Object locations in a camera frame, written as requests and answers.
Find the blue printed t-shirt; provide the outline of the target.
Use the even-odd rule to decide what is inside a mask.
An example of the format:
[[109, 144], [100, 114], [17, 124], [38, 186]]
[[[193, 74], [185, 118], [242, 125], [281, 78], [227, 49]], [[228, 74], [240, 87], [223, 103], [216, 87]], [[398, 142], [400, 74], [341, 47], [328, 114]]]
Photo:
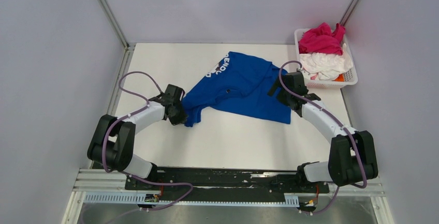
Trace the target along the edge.
[[291, 109], [268, 92], [286, 74], [272, 62], [230, 51], [183, 98], [186, 127], [201, 122], [201, 112], [219, 111], [290, 124]]

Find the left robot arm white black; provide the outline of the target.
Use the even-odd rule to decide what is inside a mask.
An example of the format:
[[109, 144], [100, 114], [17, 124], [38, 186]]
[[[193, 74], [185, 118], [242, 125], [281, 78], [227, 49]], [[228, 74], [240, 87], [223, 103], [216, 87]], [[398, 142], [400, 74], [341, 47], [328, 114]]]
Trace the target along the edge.
[[168, 120], [172, 125], [184, 124], [187, 120], [182, 105], [184, 89], [169, 84], [163, 93], [148, 100], [139, 110], [116, 117], [103, 115], [97, 124], [87, 150], [88, 159], [102, 164], [107, 169], [139, 177], [145, 189], [158, 184], [155, 173], [157, 165], [134, 154], [135, 136], [148, 126]]

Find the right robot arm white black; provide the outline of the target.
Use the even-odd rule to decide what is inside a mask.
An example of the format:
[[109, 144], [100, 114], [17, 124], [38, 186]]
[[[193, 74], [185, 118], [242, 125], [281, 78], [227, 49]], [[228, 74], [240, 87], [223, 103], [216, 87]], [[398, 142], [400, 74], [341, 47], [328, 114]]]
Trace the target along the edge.
[[298, 167], [296, 186], [310, 191], [316, 182], [332, 182], [339, 187], [353, 185], [365, 188], [377, 178], [378, 166], [374, 139], [368, 131], [357, 131], [343, 124], [330, 112], [321, 98], [309, 93], [301, 72], [279, 74], [268, 91], [283, 105], [311, 123], [329, 142], [329, 158]]

